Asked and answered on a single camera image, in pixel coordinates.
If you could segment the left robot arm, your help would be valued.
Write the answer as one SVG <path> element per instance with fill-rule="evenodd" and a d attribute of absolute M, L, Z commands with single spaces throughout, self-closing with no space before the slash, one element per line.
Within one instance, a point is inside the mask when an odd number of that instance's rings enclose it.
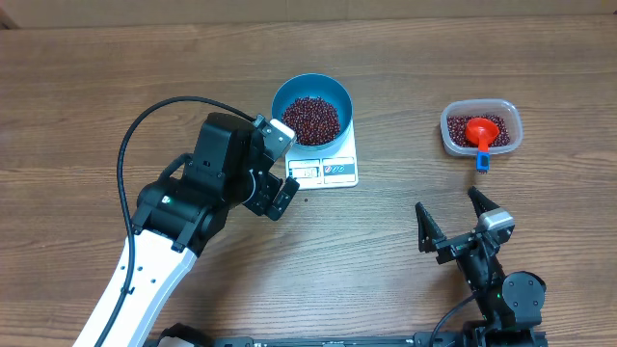
<path fill-rule="evenodd" d="M 207 242 L 244 205 L 277 221 L 299 189 L 270 170 L 295 143 L 278 120 L 211 113 L 191 153 L 176 158 L 138 196 L 114 275 L 75 343 L 141 346 Z"/>

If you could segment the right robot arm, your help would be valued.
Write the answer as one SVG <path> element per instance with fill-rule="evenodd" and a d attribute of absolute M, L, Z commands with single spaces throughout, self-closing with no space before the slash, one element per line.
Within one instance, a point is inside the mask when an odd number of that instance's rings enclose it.
<path fill-rule="evenodd" d="M 428 346 L 546 346 L 542 323 L 546 283 L 537 275 L 514 272 L 509 275 L 497 259 L 500 247 L 509 241 L 514 217 L 487 198 L 476 187 L 468 190 L 477 216 L 476 226 L 466 234 L 448 238 L 422 203 L 415 205 L 418 250 L 435 253 L 440 264 L 457 263 L 471 294 L 452 308 L 429 333 Z M 461 308 L 475 302 L 482 315 L 469 321 L 459 332 L 444 332 L 443 325 Z"/>

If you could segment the red measuring scoop blue handle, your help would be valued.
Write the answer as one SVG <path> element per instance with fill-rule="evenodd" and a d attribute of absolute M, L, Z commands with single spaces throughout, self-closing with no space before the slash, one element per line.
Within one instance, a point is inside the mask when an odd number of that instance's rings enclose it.
<path fill-rule="evenodd" d="M 486 174 L 490 169 L 490 145 L 499 135 L 499 128 L 491 120 L 473 118 L 466 124 L 465 135 L 467 140 L 477 147 L 476 170 Z"/>

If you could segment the red beans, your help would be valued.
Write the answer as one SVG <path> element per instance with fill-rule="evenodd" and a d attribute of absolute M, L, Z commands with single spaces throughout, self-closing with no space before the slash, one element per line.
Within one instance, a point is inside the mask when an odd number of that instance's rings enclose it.
<path fill-rule="evenodd" d="M 321 97 L 296 98 L 283 112 L 282 122 L 291 128 L 302 146 L 321 146 L 341 130 L 336 108 Z"/>

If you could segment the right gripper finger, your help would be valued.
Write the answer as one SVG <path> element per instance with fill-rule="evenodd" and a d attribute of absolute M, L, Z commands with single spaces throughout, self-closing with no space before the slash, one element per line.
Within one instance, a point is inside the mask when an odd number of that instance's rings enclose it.
<path fill-rule="evenodd" d="M 499 208 L 498 204 L 487 198 L 475 186 L 471 186 L 468 189 L 468 196 L 478 219 L 481 219 L 484 213 Z"/>
<path fill-rule="evenodd" d="M 423 253 L 435 252 L 438 248 L 437 244 L 444 241 L 446 237 L 421 202 L 415 205 L 415 210 L 418 224 L 418 250 Z"/>

